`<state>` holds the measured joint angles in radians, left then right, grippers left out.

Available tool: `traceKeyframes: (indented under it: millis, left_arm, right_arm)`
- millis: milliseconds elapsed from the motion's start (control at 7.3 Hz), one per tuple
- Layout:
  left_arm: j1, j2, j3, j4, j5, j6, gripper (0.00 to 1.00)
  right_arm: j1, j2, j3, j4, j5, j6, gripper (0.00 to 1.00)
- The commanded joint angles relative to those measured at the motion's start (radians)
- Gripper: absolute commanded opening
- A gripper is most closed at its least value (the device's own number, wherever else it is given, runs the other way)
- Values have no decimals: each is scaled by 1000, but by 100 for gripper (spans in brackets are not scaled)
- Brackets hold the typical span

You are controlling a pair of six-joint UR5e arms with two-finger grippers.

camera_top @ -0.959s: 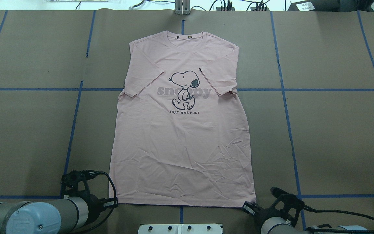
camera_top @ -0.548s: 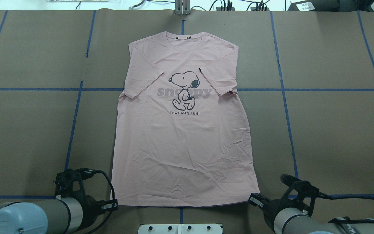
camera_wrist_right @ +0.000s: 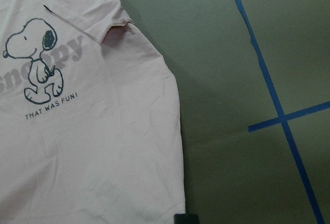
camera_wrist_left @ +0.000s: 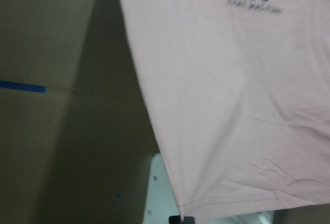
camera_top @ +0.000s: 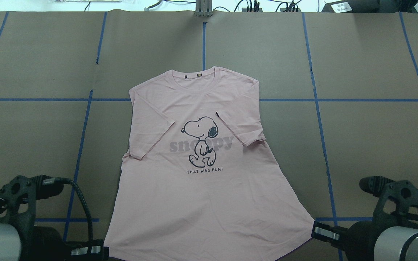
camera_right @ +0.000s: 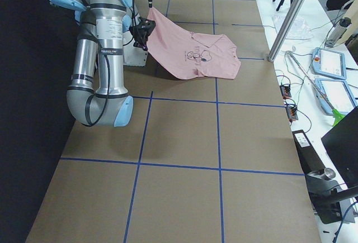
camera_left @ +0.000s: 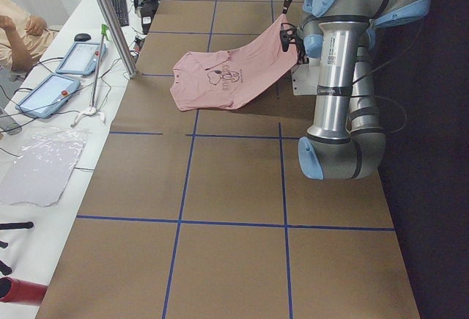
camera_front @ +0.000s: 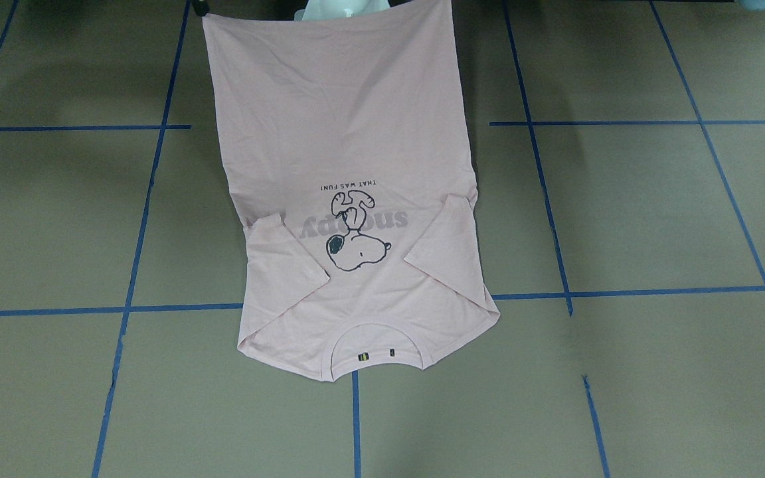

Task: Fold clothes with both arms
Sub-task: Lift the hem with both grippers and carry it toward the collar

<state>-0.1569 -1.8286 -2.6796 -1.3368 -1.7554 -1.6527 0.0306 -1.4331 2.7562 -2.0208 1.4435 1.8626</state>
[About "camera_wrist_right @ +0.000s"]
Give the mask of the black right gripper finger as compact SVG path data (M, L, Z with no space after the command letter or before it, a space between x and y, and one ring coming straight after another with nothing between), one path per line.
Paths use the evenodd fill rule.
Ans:
M197 214L175 214L175 224L200 224L199 216Z

